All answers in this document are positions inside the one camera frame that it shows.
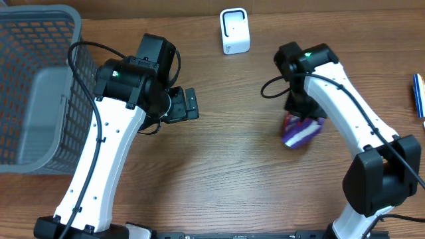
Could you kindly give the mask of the red purple sanitary pad pack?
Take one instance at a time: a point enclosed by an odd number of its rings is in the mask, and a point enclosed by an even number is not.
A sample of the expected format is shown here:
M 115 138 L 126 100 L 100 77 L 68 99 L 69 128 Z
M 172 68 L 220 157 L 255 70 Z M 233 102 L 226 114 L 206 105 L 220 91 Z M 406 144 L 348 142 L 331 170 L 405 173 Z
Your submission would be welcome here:
M 289 148 L 296 149 L 309 143 L 323 129 L 324 118 L 306 118 L 287 113 L 284 118 L 282 142 Z

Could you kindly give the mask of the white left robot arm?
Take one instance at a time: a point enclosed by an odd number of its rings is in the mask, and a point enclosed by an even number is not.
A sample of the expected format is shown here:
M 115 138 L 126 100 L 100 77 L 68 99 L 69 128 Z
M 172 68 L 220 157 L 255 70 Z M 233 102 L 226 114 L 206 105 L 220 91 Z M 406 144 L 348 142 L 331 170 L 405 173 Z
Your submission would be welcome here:
M 131 143 L 137 134 L 199 117 L 192 88 L 176 85 L 181 59 L 163 37 L 145 34 L 133 56 L 117 54 L 96 72 L 87 97 L 92 123 L 70 186 L 52 216 L 38 218 L 36 238 L 139 238 L 155 232 L 135 223 L 115 225 L 112 208 Z

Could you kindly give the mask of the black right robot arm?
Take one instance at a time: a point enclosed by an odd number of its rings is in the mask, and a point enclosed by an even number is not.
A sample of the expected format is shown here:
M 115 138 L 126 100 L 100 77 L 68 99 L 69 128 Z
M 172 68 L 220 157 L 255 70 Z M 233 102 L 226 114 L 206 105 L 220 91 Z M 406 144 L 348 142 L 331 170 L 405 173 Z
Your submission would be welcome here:
M 347 205 L 319 237 L 378 238 L 373 232 L 377 222 L 392 217 L 393 208 L 424 185 L 418 140 L 400 136 L 374 113 L 328 45 L 302 49 L 290 42 L 278 49 L 274 63 L 290 85 L 284 106 L 285 145 L 305 145 L 329 119 L 353 159 L 343 179 Z

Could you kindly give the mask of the yellow snack bag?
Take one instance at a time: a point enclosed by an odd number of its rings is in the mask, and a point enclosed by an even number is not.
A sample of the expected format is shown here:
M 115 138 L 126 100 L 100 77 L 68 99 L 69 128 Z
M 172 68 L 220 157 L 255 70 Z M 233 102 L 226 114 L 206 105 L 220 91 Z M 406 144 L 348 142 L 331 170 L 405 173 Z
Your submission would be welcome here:
M 416 110 L 418 117 L 424 117 L 424 79 L 419 74 L 413 76 L 414 99 L 416 102 Z

